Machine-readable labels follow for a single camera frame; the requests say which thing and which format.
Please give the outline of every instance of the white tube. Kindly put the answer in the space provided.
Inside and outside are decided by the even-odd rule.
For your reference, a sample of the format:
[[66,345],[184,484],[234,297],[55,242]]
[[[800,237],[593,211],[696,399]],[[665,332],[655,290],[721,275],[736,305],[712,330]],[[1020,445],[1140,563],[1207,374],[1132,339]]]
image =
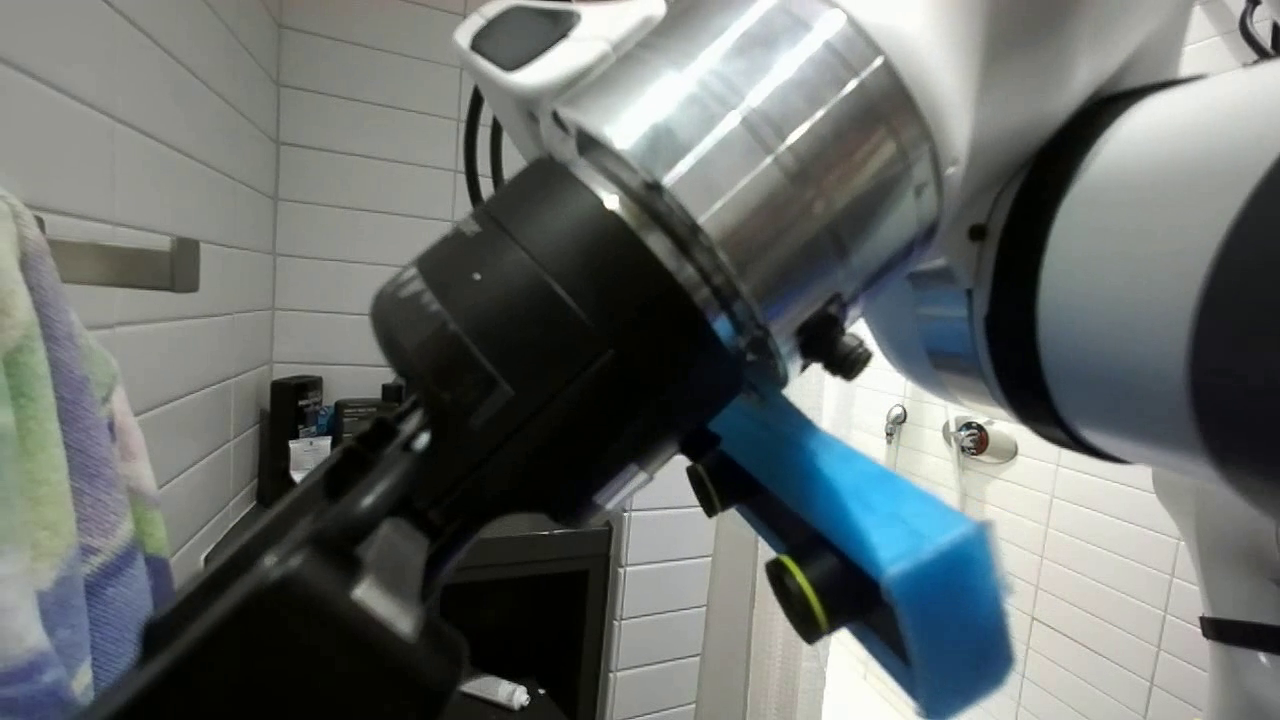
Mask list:
[[524,710],[529,706],[529,688],[494,675],[476,675],[458,685],[458,691],[507,710]]

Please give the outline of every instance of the striped towel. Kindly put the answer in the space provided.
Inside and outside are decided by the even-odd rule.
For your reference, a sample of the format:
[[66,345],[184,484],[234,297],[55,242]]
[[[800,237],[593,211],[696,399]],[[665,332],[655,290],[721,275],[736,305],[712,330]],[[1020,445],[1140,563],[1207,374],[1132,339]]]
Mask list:
[[65,717],[134,662],[173,578],[115,364],[3,190],[0,364],[0,717]]

